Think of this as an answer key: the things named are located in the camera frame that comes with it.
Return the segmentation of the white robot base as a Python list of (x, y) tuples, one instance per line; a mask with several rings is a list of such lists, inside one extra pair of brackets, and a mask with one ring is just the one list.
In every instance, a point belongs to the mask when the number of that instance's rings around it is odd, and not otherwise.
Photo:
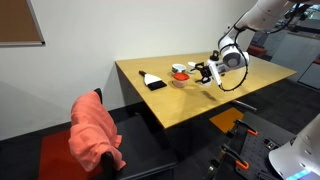
[(287, 143), (268, 154), (274, 170), (283, 180), (298, 180), (310, 174), (320, 176), (320, 114)]

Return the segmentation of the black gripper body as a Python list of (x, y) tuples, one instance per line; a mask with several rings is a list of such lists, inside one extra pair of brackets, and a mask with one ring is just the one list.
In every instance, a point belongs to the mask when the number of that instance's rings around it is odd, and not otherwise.
[(212, 80), (212, 72), (211, 72), (208, 65), (204, 65), (204, 70), (201, 71), (201, 75), (202, 75), (202, 77), (209, 78), (209, 82)]

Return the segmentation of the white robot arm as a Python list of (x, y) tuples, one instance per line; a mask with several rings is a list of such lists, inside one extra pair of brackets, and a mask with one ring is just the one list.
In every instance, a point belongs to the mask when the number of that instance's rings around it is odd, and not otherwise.
[(237, 38), (240, 33), (249, 29), (254, 32), (272, 33), (272, 27), (283, 16), (292, 18), (302, 10), (303, 6), (318, 5), (320, 0), (258, 0), (245, 12), (233, 26), (219, 39), (218, 49), (206, 63), (197, 63), (193, 69), (201, 73), (201, 84), (209, 84), (212, 80), (220, 86), (222, 73), (242, 67), (248, 68), (249, 54), (240, 49)]

